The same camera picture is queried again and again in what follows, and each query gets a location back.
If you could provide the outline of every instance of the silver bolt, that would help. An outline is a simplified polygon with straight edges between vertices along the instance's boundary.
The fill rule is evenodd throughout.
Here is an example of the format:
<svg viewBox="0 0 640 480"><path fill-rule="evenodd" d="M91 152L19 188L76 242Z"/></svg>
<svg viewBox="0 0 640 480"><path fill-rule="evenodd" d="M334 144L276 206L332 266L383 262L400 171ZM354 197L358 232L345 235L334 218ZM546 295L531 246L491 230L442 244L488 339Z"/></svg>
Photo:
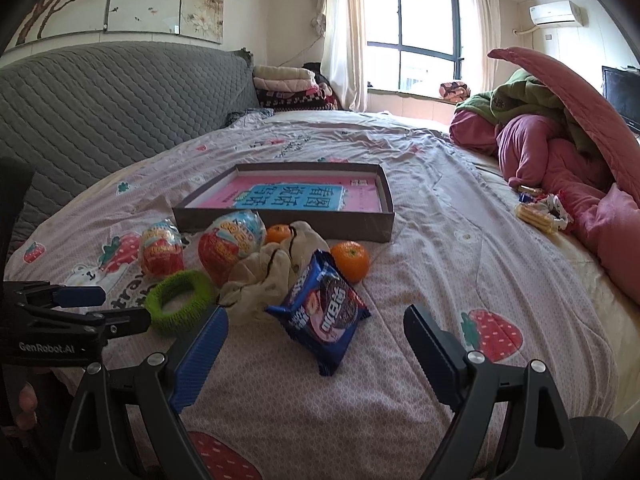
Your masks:
<svg viewBox="0 0 640 480"><path fill-rule="evenodd" d="M146 362L152 366L161 365L162 363L164 363L164 354L161 354L160 352L151 354L149 357L146 358Z"/></svg>
<svg viewBox="0 0 640 480"><path fill-rule="evenodd" d="M484 363L484 355L482 355L480 352L476 352L475 350L473 352L469 352L466 357L473 363L476 365L480 365L482 363Z"/></svg>
<svg viewBox="0 0 640 480"><path fill-rule="evenodd" d="M542 361L538 361L536 359L535 361L531 362L531 368L533 368L533 371L538 372L539 374L541 374L542 372L544 372L546 370L546 365Z"/></svg>
<svg viewBox="0 0 640 480"><path fill-rule="evenodd" d="M100 363L91 363L90 365L88 365L88 367L86 368L86 372L89 375L94 375L97 374L100 370L102 370L102 365Z"/></svg>

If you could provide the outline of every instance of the gray cardboard box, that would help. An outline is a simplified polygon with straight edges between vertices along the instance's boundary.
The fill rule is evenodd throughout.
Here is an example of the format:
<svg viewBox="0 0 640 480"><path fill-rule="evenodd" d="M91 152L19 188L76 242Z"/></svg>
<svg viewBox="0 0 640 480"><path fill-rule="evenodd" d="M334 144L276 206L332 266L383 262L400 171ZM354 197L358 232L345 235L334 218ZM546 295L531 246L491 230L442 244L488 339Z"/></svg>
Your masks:
<svg viewBox="0 0 640 480"><path fill-rule="evenodd" d="M296 220L308 222L311 227L327 240L367 240L388 242L394 225L394 204L391 199L385 172L377 164L352 164L341 162L262 162L257 164L236 164L234 167L207 182L174 206L174 216L181 232L204 231L222 215L237 211L235 208L199 208L201 195L212 193L213 189L223 189L240 174L293 172L296 174L324 173L328 176L348 176L354 180L366 176L374 178L380 200L381 212L354 211L312 211L289 209L256 209L264 224L290 224Z"/></svg>

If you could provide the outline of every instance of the oreo package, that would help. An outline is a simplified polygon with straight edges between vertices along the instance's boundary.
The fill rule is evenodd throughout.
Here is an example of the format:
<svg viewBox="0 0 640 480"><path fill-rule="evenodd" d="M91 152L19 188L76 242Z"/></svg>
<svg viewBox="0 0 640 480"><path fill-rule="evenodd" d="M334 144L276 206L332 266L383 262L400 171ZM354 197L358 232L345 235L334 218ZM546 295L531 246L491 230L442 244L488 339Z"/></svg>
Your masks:
<svg viewBox="0 0 640 480"><path fill-rule="evenodd" d="M331 254L316 251L282 306L268 306L289 336L318 359L320 375L333 375L367 306L338 272Z"/></svg>

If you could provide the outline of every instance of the window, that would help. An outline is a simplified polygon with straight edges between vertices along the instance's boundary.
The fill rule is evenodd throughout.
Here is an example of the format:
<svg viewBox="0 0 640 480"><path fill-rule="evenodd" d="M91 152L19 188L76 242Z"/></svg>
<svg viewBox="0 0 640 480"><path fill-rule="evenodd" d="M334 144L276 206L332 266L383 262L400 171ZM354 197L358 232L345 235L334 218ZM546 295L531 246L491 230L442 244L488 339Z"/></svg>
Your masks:
<svg viewBox="0 0 640 480"><path fill-rule="evenodd" d="M460 78L459 0L365 0L373 88L437 96Z"/></svg>

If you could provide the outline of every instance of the strawberry print bed sheet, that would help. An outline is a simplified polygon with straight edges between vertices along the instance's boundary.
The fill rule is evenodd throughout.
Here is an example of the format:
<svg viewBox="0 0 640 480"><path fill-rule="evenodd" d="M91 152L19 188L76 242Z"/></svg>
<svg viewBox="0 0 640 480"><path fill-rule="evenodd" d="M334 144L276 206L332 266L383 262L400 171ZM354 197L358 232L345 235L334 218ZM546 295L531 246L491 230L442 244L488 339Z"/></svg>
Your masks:
<svg viewBox="0 0 640 480"><path fill-rule="evenodd" d="M414 302L492 360L542 359L570 416L608 415L618 384L613 354L552 243L516 219L441 134L380 115L324 113L242 118L123 173L41 225L10 259L6 278L97 284L107 291L105 308L140 306L154 284L133 256L140 234L222 171L272 160L381 164L396 219L390 243L364 242L372 264L356 288L371 318L330 378L276 320L233 328L196 404L182 414L212 477L419 478L452 414L404 338L402 314ZM199 268L197 235L185 241L187 268ZM104 360L109 368L137 364L171 342L149 330L112 340ZM73 390L81 370L58 375ZM479 467L497 445L503 415L494 413ZM131 416L151 460L140 416ZM238 457L240 467L205 456L213 448Z"/></svg>

